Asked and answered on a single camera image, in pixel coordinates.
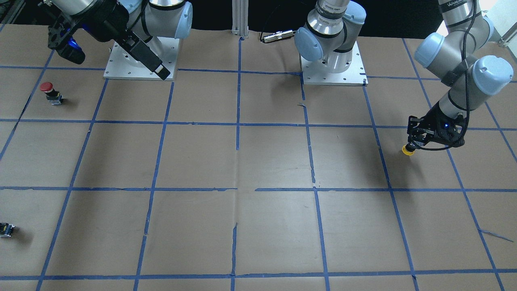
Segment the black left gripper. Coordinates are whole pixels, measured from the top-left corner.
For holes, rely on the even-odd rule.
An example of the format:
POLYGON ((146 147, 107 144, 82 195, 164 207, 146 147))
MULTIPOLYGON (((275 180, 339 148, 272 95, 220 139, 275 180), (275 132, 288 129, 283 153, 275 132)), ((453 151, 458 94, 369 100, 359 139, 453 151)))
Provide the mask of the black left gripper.
POLYGON ((421 118, 409 116, 407 148, 423 148, 429 142, 453 148, 463 146, 466 131, 465 117, 466 114, 459 112, 454 114, 454 118, 447 116, 438 103, 421 118))

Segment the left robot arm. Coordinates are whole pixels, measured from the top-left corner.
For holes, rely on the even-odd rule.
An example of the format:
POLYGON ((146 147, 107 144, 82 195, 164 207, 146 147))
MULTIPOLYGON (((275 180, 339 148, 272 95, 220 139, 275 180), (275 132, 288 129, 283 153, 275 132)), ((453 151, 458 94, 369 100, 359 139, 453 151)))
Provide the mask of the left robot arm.
MULTIPOLYGON (((408 118, 408 143, 402 148, 408 156, 426 150, 430 142, 441 144, 443 150, 461 147, 471 112, 512 80, 513 69, 505 59, 474 55, 494 32, 493 22, 477 5, 477 0, 440 0, 448 35, 431 33, 415 51, 415 60, 449 91, 425 116, 408 118)), ((317 1, 294 34, 301 59, 328 73, 345 72, 366 16, 366 10, 351 0, 317 1)))

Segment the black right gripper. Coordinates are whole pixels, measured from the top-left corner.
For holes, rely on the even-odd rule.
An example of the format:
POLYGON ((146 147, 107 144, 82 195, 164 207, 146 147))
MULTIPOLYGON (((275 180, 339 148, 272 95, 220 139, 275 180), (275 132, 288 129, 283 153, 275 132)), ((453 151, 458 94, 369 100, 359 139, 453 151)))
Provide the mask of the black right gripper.
POLYGON ((129 13, 117 0, 52 0, 61 13, 48 27, 48 48, 74 64, 85 61, 85 53, 73 35, 82 28, 100 42, 120 40, 120 46, 149 71, 166 80, 170 70, 134 32, 128 31, 129 13))

